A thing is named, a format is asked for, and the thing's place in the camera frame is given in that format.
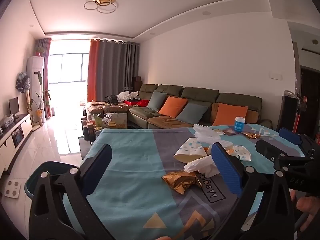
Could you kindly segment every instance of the hand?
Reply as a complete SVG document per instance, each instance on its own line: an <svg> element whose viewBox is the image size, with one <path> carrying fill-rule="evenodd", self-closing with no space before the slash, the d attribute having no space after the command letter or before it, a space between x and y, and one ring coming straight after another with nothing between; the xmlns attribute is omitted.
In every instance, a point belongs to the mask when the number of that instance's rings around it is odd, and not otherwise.
<svg viewBox="0 0 320 240"><path fill-rule="evenodd" d="M290 191L291 200L294 200L295 190ZM307 220L303 223L300 231L303 232L310 225L314 216L320 209L320 198L318 197L302 197L297 202L297 209L302 212L308 212L310 215Z"/></svg>
<svg viewBox="0 0 320 240"><path fill-rule="evenodd" d="M156 240L171 240L171 238L168 237L168 236L163 236L163 237L160 237L160 238L158 238Z"/></svg>

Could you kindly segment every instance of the trash bin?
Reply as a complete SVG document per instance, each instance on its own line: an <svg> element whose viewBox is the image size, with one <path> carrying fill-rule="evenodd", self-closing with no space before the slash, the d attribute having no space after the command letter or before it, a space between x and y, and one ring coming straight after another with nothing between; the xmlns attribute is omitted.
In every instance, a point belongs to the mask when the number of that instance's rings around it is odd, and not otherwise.
<svg viewBox="0 0 320 240"><path fill-rule="evenodd" d="M33 193L36 189L36 185L38 182L38 178L42 172L47 171L50 173L51 176L56 176L60 174L66 173L70 170L74 165L67 164L67 163L60 163L60 162L45 162L42 163L29 177L27 182L24 185L24 191L26 192L27 196L32 199Z"/></svg>

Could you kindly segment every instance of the green sofa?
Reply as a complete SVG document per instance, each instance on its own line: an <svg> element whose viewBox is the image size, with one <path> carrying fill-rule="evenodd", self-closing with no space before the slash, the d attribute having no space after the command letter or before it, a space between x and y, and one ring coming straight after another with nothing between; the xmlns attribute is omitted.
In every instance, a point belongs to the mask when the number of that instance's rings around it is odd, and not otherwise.
<svg viewBox="0 0 320 240"><path fill-rule="evenodd" d="M246 120L272 128L270 120L261 120L262 98L234 93L219 93L218 90L193 88L175 85L142 85L139 95L141 99L150 100L153 90L167 93L167 96L187 98L188 102L207 106L199 124L211 126L214 122L219 103L234 106L248 106ZM128 120L144 129L166 129L192 127L192 124L159 114L148 107L133 107L129 110Z"/></svg>

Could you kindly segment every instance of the screw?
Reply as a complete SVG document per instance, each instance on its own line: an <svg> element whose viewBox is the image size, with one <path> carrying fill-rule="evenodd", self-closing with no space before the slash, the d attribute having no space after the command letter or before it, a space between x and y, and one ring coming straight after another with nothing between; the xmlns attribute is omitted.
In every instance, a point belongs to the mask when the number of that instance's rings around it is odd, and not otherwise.
<svg viewBox="0 0 320 240"><path fill-rule="evenodd" d="M76 173L78 172L78 168L73 167L73 168L70 169L69 172L70 172L71 174L76 174Z"/></svg>
<svg viewBox="0 0 320 240"><path fill-rule="evenodd" d="M251 166L247 166L247 167L245 168L245 170L246 170L247 172L249 172L249 173L253 173L253 172L254 172L254 168L251 167Z"/></svg>
<svg viewBox="0 0 320 240"><path fill-rule="evenodd" d="M282 171L276 171L276 174L277 174L278 177L282 177L283 176Z"/></svg>
<svg viewBox="0 0 320 240"><path fill-rule="evenodd" d="M42 177L42 178L45 178L46 176L48 176L48 173L47 173L46 171L44 171L44 172L41 173L41 177Z"/></svg>

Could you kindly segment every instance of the tv stand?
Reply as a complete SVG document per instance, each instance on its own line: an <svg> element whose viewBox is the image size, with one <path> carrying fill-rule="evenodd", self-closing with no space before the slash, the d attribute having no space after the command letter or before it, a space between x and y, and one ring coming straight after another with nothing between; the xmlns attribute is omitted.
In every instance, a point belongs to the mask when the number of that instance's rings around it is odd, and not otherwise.
<svg viewBox="0 0 320 240"><path fill-rule="evenodd" d="M12 132L19 126L22 128L23 138L15 147ZM9 127L5 128L0 136L0 177L2 173L9 174L20 150L32 132L30 114L18 114Z"/></svg>

